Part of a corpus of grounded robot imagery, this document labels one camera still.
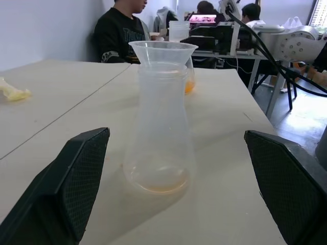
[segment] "black sweatshirt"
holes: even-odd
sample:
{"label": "black sweatshirt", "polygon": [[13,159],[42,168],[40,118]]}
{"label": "black sweatshirt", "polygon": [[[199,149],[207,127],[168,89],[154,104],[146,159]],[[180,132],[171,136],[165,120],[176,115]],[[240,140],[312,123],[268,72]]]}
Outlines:
{"label": "black sweatshirt", "polygon": [[94,42],[101,62],[139,63],[133,48],[128,43],[144,41],[145,35],[139,18],[133,16],[131,19],[119,10],[111,8],[98,20],[94,32]]}

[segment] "crumpled paper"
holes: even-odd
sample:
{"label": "crumpled paper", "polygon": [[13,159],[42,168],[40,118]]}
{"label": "crumpled paper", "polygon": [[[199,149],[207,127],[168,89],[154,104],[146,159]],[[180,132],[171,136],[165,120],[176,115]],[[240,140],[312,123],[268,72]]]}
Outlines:
{"label": "crumpled paper", "polygon": [[28,89],[25,91],[19,90],[9,85],[2,77],[0,77],[0,91],[4,93],[8,101],[19,101],[31,96],[31,92]]}

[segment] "table leg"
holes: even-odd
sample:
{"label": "table leg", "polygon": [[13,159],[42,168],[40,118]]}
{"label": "table leg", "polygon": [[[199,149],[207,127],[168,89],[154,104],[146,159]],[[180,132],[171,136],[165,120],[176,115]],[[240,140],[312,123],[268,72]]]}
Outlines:
{"label": "table leg", "polygon": [[251,78],[250,78],[250,82],[249,82],[249,86],[247,87],[247,89],[250,92],[252,92],[252,87],[253,87],[253,84],[254,84],[255,75],[258,72],[259,64],[260,64],[260,60],[259,59],[255,59],[254,60],[254,65],[253,65],[253,69],[252,69]]}
{"label": "table leg", "polygon": [[[288,61],[283,61],[282,66],[288,67],[289,62]],[[284,77],[279,73],[278,77],[277,77],[276,85],[274,87],[274,90],[272,91],[272,96],[270,98],[269,105],[268,105],[268,108],[267,108],[267,111],[266,111],[266,117],[268,119],[270,119],[270,117],[271,117],[271,114],[272,114],[272,112],[274,110],[274,107],[275,107],[277,99],[278,99],[279,91],[282,88],[283,84],[284,84]]]}

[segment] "plastic container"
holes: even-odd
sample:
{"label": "plastic container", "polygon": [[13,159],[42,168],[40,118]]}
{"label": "plastic container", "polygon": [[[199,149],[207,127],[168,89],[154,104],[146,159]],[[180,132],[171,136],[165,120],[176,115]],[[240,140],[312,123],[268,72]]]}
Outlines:
{"label": "plastic container", "polygon": [[139,190],[153,194],[175,193],[190,184],[195,172],[184,108],[189,75],[185,63],[195,46],[176,43],[180,44],[180,49],[174,47],[175,53],[180,52],[178,59],[167,62],[164,60],[169,57],[165,53],[170,53],[165,48],[167,43],[162,48],[155,48],[153,46],[158,44],[146,41],[130,44],[137,55],[143,50],[141,53],[147,53],[149,58],[160,56],[162,60],[146,61],[144,54],[139,57],[140,104],[123,163],[124,174]]}
{"label": "plastic container", "polygon": [[190,35],[189,21],[170,21],[169,22],[169,41],[179,42],[188,38]]}
{"label": "plastic container", "polygon": [[195,74],[192,58],[189,58],[186,63],[186,67],[188,68],[188,77],[186,79],[185,94],[189,94],[193,91],[193,88],[195,87]]}

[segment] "window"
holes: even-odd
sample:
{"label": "window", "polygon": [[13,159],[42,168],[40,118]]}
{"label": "window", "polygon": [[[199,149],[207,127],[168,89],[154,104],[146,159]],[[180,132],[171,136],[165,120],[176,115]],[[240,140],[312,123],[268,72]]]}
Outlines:
{"label": "window", "polygon": [[327,0],[317,0],[314,8],[310,26],[315,27],[319,32],[327,32]]}

